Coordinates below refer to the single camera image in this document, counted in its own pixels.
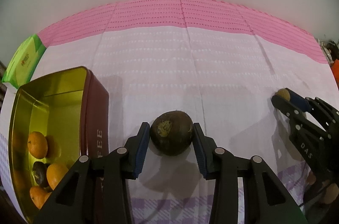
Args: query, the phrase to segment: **pink tablecloth border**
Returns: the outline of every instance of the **pink tablecloth border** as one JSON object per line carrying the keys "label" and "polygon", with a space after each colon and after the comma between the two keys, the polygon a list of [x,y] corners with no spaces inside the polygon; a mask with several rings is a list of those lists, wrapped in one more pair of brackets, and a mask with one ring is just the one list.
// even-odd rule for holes
{"label": "pink tablecloth border", "polygon": [[133,0],[107,4],[67,17],[38,35],[48,47],[107,31],[155,26],[257,35],[318,63],[327,63],[314,37],[305,30],[267,13],[216,0]]}

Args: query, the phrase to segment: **green package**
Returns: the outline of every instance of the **green package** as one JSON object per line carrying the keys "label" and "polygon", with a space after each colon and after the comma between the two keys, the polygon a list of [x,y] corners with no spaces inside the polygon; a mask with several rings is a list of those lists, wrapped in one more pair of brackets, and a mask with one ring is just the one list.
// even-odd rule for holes
{"label": "green package", "polygon": [[26,39],[16,50],[3,75],[2,82],[9,82],[16,89],[29,82],[46,47],[38,35]]}

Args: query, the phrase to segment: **dark round fruit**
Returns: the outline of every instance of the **dark round fruit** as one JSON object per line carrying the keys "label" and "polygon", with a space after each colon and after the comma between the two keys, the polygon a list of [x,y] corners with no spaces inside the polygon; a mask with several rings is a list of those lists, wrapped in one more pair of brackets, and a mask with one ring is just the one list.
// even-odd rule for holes
{"label": "dark round fruit", "polygon": [[155,147],[169,156],[182,153],[192,142],[193,122],[182,111],[169,111],[160,115],[150,128]]}
{"label": "dark round fruit", "polygon": [[40,187],[48,187],[48,181],[47,181],[47,166],[40,161],[36,161],[33,164],[33,169],[32,169],[33,177],[35,182],[40,186]]}

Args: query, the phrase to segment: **yellow round object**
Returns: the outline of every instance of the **yellow round object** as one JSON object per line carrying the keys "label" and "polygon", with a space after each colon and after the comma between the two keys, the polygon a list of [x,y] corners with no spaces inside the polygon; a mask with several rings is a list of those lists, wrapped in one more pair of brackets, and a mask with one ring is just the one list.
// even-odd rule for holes
{"label": "yellow round object", "polygon": [[56,186],[59,184],[59,182],[62,180],[62,178],[67,173],[68,168],[63,164],[51,164],[47,168],[47,181],[52,190],[56,188]]}
{"label": "yellow round object", "polygon": [[32,188],[29,189],[29,195],[30,195],[34,205],[38,209],[41,209],[41,207],[45,203],[46,194],[47,194],[47,192],[39,186],[33,186]]}
{"label": "yellow round object", "polygon": [[47,199],[48,199],[48,197],[50,197],[50,194],[51,194],[52,192],[49,192],[49,193],[47,193],[46,195],[45,195],[45,201],[44,201],[44,203],[47,201]]}
{"label": "yellow round object", "polygon": [[289,95],[289,91],[286,89],[286,88],[282,88],[282,89],[279,89],[275,95],[278,95],[280,97],[283,97],[284,99],[287,99],[288,101],[290,100],[290,95]]}
{"label": "yellow round object", "polygon": [[48,151],[48,144],[45,136],[37,131],[31,132],[28,136],[28,151],[36,159],[45,158]]}

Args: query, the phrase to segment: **purple checkered pattern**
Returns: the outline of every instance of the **purple checkered pattern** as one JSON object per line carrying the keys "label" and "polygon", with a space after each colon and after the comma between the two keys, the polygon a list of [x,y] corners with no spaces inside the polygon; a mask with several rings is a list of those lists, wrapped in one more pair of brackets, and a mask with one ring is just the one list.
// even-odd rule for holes
{"label": "purple checkered pattern", "polygon": [[[291,166],[278,173],[297,204],[302,202],[305,180],[309,168],[305,162]],[[238,224],[244,223],[244,192],[238,190]],[[181,200],[146,200],[132,198],[135,224],[205,224],[209,222],[213,195],[191,197]]]}

